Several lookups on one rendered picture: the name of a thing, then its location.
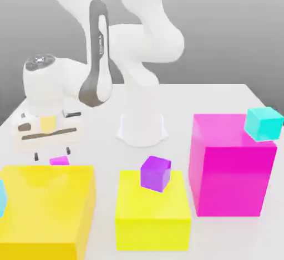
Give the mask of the large magenta box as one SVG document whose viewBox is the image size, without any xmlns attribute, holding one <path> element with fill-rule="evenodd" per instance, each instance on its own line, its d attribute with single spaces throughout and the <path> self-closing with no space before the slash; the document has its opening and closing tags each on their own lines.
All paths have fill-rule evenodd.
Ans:
<svg viewBox="0 0 284 260">
<path fill-rule="evenodd" d="M 244 114 L 194 114 L 189 184 L 199 217 L 258 217 L 277 146 L 255 142 Z"/>
</svg>

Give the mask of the small purple cube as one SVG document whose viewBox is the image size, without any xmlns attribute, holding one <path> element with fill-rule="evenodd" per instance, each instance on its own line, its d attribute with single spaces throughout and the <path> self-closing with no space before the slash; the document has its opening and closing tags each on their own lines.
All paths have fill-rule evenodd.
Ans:
<svg viewBox="0 0 284 260">
<path fill-rule="evenodd" d="M 149 156 L 140 168 L 141 187 L 163 193 L 170 178 L 170 160 Z"/>
</svg>

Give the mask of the large lemon yellow box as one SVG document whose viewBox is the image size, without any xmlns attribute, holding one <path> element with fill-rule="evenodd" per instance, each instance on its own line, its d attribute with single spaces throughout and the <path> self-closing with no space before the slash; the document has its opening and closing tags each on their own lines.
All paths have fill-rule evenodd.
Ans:
<svg viewBox="0 0 284 260">
<path fill-rule="evenodd" d="M 120 172 L 115 210 L 119 251 L 186 251 L 191 213 L 183 174 L 174 170 L 164 192 L 140 185 L 138 170 Z"/>
</svg>

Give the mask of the small magenta cube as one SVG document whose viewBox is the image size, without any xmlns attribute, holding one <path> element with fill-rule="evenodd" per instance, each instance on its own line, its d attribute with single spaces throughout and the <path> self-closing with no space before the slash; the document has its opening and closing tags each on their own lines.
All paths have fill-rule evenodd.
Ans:
<svg viewBox="0 0 284 260">
<path fill-rule="evenodd" d="M 53 166 L 56 165 L 63 166 L 63 165 L 69 165 L 69 160 L 68 157 L 64 155 L 49 159 L 49 163 Z"/>
</svg>

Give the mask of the small cyan cube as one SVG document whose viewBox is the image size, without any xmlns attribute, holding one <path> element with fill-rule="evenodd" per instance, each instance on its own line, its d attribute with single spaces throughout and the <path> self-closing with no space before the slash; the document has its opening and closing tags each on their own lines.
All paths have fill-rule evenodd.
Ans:
<svg viewBox="0 0 284 260">
<path fill-rule="evenodd" d="M 7 192 L 4 181 L 0 179 L 0 218 L 3 217 L 7 206 Z"/>
<path fill-rule="evenodd" d="M 280 137 L 284 116 L 270 106 L 249 108 L 244 130 L 255 141 L 274 141 Z"/>
</svg>

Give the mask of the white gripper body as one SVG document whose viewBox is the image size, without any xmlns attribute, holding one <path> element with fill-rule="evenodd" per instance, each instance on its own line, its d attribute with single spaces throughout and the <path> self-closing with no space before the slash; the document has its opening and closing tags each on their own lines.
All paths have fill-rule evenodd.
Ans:
<svg viewBox="0 0 284 260">
<path fill-rule="evenodd" d="M 64 123 L 52 133 L 44 133 L 39 123 L 25 122 L 17 126 L 17 149 L 36 152 L 46 146 L 64 147 L 76 143 L 85 134 L 85 125 L 81 122 Z"/>
</svg>

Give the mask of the large amber yellow box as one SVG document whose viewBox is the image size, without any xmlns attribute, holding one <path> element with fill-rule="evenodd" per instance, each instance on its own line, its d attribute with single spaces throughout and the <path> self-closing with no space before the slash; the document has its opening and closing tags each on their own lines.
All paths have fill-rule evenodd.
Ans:
<svg viewBox="0 0 284 260">
<path fill-rule="evenodd" d="M 84 260 L 95 207 L 92 166 L 5 166 L 0 260 Z"/>
</svg>

